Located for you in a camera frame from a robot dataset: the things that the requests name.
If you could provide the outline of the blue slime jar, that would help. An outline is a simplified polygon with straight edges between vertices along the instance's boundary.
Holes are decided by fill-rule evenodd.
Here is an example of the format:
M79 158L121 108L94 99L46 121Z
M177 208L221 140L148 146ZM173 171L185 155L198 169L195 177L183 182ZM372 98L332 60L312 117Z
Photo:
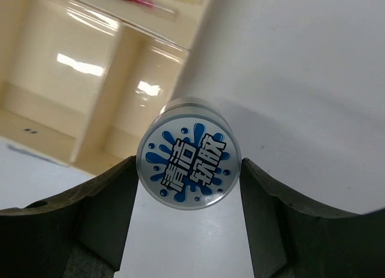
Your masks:
M241 161L229 124L197 97L166 104L136 154L138 177L147 192L183 211L205 209L224 199L239 179Z

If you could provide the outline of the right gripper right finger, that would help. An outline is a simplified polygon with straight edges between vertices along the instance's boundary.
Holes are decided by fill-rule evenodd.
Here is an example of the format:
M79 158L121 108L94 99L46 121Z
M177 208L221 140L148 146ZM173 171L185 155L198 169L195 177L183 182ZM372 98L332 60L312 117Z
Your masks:
M255 277L383 277L384 211L354 214L286 186L248 158L239 177Z

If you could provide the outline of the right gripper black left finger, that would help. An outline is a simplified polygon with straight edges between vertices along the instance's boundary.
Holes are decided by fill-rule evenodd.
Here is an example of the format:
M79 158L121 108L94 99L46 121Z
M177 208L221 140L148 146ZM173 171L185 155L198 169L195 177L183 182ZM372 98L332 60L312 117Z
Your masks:
M55 196L1 211L2 277L113 277L138 174L134 157Z

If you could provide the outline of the cream wooden organizer box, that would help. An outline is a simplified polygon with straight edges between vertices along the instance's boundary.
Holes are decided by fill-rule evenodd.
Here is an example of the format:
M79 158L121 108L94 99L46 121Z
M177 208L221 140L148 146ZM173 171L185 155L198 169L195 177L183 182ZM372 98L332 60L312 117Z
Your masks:
M98 175L137 151L212 0L1 0L1 137Z

